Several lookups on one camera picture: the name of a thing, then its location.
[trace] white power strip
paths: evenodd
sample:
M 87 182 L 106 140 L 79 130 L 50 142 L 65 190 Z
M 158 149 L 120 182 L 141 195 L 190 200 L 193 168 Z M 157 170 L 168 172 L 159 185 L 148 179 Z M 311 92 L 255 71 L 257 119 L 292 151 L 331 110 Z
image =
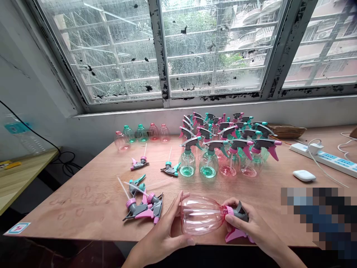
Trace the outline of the white power strip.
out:
M 308 147 L 301 143 L 295 143 L 290 146 L 290 150 L 302 154 L 311 159 L 311 156 L 308 152 Z M 333 169 L 346 173 L 352 177 L 357 178 L 357 164 L 347 161 L 345 159 L 339 158 L 332 154 L 319 151 L 316 155 L 313 156 L 317 162 L 320 162 L 326 166 L 329 166 Z

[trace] black cable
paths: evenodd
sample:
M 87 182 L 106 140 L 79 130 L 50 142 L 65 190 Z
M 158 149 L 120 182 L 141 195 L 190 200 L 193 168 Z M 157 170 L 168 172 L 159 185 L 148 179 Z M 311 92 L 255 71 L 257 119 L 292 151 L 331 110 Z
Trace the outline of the black cable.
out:
M 32 131 L 33 133 L 35 133 L 37 136 L 39 136 L 41 139 L 47 141 L 49 144 L 51 144 L 53 147 L 55 147 L 58 151 L 58 157 L 56 160 L 52 161 L 50 164 L 62 164 L 62 171 L 63 173 L 68 176 L 68 177 L 71 177 L 71 175 L 73 176 L 74 175 L 74 171 L 72 169 L 72 167 L 74 168 L 77 168 L 78 170 L 81 169 L 82 167 L 77 165 L 76 163 L 73 163 L 73 160 L 75 159 L 75 153 L 71 152 L 71 151 L 65 151 L 65 152 L 61 152 L 61 150 L 56 146 L 54 145 L 52 142 L 50 142 L 49 140 L 47 140 L 46 138 L 42 137 L 40 134 L 38 134 L 37 132 L 35 132 L 32 128 L 30 128 L 27 124 L 25 124 L 21 118 L 19 118 L 15 113 L 14 111 L 12 111 L 10 109 L 10 107 L 8 107 L 5 103 L 3 103 L 1 100 L 0 100 L 1 104 L 4 105 L 24 126 L 26 126 L 30 131 Z M 63 162 L 61 160 L 61 156 L 65 153 L 71 153 L 73 155 L 72 159 L 66 161 L 66 162 Z

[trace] plywood tabletop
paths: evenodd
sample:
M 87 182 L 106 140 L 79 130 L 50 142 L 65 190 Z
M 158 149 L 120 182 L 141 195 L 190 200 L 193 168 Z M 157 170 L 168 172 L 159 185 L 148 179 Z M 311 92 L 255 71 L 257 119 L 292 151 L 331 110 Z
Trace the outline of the plywood tabletop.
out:
M 0 172 L 0 215 L 57 154 L 57 150 L 51 150 L 39 156 L 13 159 L 13 162 L 20 161 L 21 165 Z
M 321 138 L 325 145 L 324 151 L 343 157 L 337 150 L 337 145 L 349 139 L 341 136 L 343 131 L 351 131 L 353 126 L 316 128 L 307 130 L 302 141 Z M 160 172 L 165 167 L 170 147 L 170 161 L 175 165 L 180 157 L 178 136 L 172 136 L 170 142 L 148 142 L 146 157 L 148 166 L 130 171 L 131 157 L 139 160 L 145 148 L 145 143 L 134 143 L 129 151 L 118 153 L 114 143 L 109 145 L 90 163 L 68 180 L 61 188 L 48 197 L 43 203 L 29 213 L 22 222 L 31 222 L 19 236 L 45 237 L 63 239 L 88 239 L 110 241 L 139 241 L 153 227 L 152 220 L 139 219 L 123 222 L 127 214 L 125 203 L 127 198 L 118 183 L 117 176 L 123 181 L 138 179 L 146 174 L 146 185 L 167 179 Z M 357 161 L 357 143 L 346 147 L 351 153 L 351 160 Z M 202 178 L 198 168 L 190 178 L 179 175 L 163 184 L 148 188 L 148 192 L 157 195 L 164 193 L 163 213 L 181 189 L 211 197 L 222 203 L 229 197 L 253 205 L 271 228 L 289 246 L 315 246 L 312 233 L 306 232 L 306 226 L 300 224 L 298 218 L 282 214 L 282 187 L 339 187 L 338 184 L 326 177 L 311 160 L 289 150 L 289 145 L 277 147 L 280 161 L 268 158 L 265 169 L 257 178 L 239 176 L 226 178 L 218 175 L 215 179 Z M 323 168 L 342 183 L 357 187 L 357 179 L 323 165 Z M 314 183 L 304 183 L 296 179 L 292 172 L 306 169 L 313 173 L 317 180 Z M 181 232 L 179 218 L 174 221 L 172 234 Z M 195 237 L 196 243 L 206 245 L 225 245 L 224 237 L 227 231 L 224 226 L 216 231 Z M 236 239 L 234 244 L 250 244 L 247 239 Z

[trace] glass pane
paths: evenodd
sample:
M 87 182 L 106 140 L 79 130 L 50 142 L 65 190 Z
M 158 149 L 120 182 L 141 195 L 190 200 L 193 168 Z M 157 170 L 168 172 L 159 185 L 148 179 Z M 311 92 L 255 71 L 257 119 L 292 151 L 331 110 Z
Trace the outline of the glass pane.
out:
M 161 98 L 146 0 L 39 0 L 89 104 Z
M 171 97 L 259 91 L 285 1 L 161 0 Z
M 284 89 L 357 81 L 357 20 L 351 15 L 338 23 L 347 2 L 318 1 Z

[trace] balcony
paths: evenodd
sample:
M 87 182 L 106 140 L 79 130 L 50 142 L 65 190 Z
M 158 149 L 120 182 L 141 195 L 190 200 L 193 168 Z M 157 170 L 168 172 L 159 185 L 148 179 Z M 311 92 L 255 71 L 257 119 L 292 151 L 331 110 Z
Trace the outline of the balcony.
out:
M 250 67 L 264 65 L 265 57 L 267 54 L 256 55 L 250 62 Z
M 253 23 L 260 17 L 261 13 L 261 4 L 259 3 L 254 3 L 254 4 L 248 4 L 244 11 L 244 16 L 243 16 L 243 25 L 247 25 L 250 23 Z
M 273 33 L 274 33 L 274 26 L 258 28 L 255 34 L 254 46 L 258 46 L 270 42 Z
M 282 4 L 282 0 L 264 1 L 263 6 L 261 8 L 260 16 L 262 17 L 270 13 L 273 13 L 274 11 L 280 8 L 281 4 Z
M 251 47 L 255 41 L 255 31 L 248 32 L 239 39 L 237 48 Z

